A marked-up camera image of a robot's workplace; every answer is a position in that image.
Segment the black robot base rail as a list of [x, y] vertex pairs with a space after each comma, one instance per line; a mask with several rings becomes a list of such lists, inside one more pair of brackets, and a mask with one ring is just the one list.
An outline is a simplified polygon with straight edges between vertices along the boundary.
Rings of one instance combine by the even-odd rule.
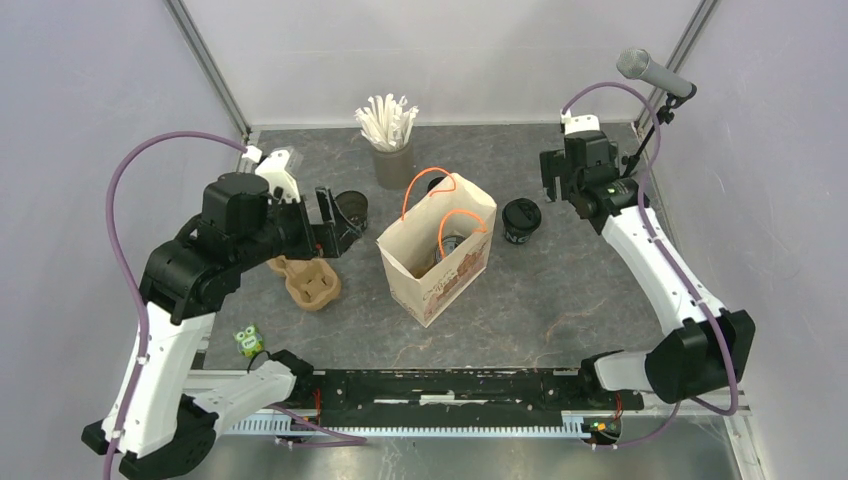
[[581, 435], [580, 414], [612, 419], [644, 400], [591, 392], [575, 369], [327, 369], [297, 379], [282, 405], [359, 435]]

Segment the black coffee cup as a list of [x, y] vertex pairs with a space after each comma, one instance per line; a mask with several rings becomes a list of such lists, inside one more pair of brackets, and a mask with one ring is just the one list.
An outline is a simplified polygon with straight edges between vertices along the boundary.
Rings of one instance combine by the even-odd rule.
[[502, 210], [504, 238], [512, 244], [526, 243], [540, 227], [542, 213], [539, 206], [527, 198], [508, 202]]
[[455, 251], [465, 240], [466, 238], [462, 235], [446, 235], [442, 237], [434, 250], [434, 255], [439, 260], [439, 263], [446, 255]]

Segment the brown paper takeout bag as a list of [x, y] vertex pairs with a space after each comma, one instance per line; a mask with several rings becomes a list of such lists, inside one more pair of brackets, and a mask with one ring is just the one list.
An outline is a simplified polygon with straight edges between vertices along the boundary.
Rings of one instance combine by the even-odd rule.
[[495, 200], [458, 173], [430, 167], [409, 183], [376, 244], [392, 297], [423, 327], [486, 269], [496, 216]]

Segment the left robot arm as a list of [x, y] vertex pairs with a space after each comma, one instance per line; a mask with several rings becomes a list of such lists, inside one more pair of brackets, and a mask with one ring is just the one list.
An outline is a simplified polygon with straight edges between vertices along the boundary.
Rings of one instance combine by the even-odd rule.
[[255, 412], [284, 401], [306, 405], [312, 366], [281, 350], [253, 371], [196, 396], [184, 390], [196, 351], [243, 273], [277, 257], [337, 258], [362, 235], [326, 188], [322, 220], [252, 173], [227, 173], [203, 193], [201, 212], [157, 247], [134, 286], [143, 314], [119, 398], [82, 441], [95, 453], [120, 453], [128, 479], [172, 479], [191, 472], [215, 441]]

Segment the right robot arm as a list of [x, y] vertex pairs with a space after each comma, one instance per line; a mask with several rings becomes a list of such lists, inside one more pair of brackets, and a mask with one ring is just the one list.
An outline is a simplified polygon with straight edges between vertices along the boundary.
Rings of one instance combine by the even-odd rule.
[[540, 154], [545, 192], [568, 201], [618, 255], [652, 305], [663, 332], [649, 351], [617, 351], [582, 361], [577, 392], [602, 408], [620, 390], [646, 391], [666, 403], [730, 388], [738, 392], [755, 324], [732, 312], [697, 280], [658, 226], [647, 197], [621, 175], [618, 148], [599, 128], [566, 131], [560, 150]]

